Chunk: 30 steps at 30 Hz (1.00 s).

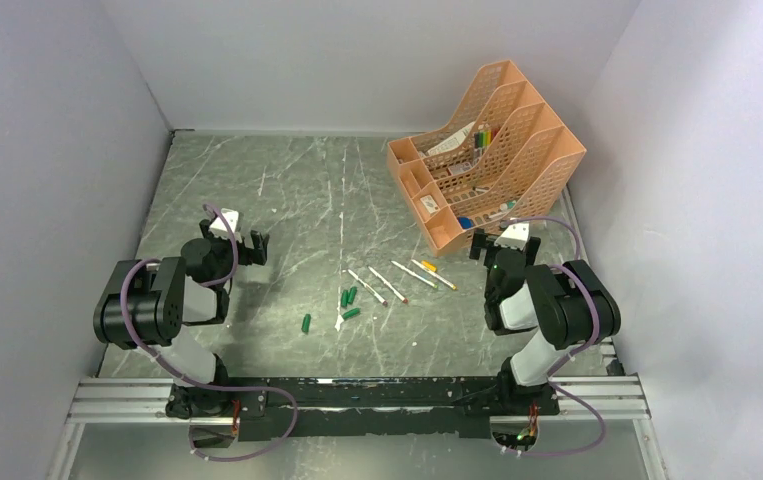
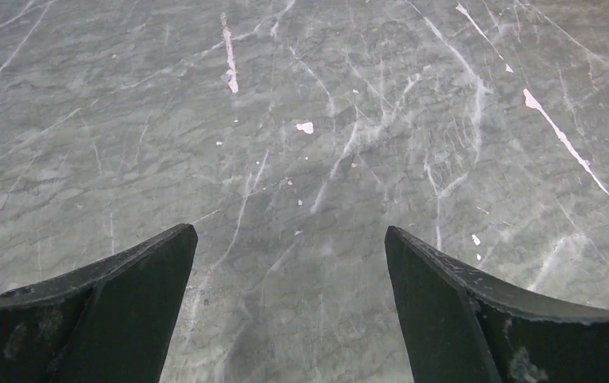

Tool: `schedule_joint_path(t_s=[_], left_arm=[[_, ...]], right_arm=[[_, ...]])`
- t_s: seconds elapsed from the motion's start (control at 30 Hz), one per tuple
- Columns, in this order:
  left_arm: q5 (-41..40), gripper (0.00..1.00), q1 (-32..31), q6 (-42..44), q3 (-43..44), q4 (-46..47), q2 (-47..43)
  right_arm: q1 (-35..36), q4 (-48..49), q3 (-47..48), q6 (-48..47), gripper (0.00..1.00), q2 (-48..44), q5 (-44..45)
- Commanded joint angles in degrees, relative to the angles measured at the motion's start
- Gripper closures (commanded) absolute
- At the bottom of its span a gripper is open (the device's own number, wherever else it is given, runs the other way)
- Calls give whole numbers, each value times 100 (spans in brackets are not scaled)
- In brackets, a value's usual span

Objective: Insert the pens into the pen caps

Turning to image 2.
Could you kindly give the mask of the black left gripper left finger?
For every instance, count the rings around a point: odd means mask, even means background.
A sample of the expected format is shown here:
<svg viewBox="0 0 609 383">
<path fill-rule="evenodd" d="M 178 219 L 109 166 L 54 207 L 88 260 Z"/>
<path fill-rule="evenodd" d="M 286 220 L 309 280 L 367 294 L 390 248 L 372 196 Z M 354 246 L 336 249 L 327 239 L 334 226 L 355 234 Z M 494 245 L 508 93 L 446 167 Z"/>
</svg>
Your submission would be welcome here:
<svg viewBox="0 0 609 383">
<path fill-rule="evenodd" d="M 0 294 L 0 382 L 157 382 L 198 236 L 176 225 Z"/>
</svg>

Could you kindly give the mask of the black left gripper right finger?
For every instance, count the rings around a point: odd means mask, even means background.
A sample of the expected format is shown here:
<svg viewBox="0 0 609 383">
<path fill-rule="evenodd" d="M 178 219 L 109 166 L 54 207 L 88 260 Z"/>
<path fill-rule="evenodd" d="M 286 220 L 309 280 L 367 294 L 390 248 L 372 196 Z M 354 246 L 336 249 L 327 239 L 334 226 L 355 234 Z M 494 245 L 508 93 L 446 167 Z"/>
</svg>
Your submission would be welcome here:
<svg viewBox="0 0 609 383">
<path fill-rule="evenodd" d="M 400 227 L 386 261 L 417 382 L 609 382 L 609 310 L 537 294 Z"/>
</svg>

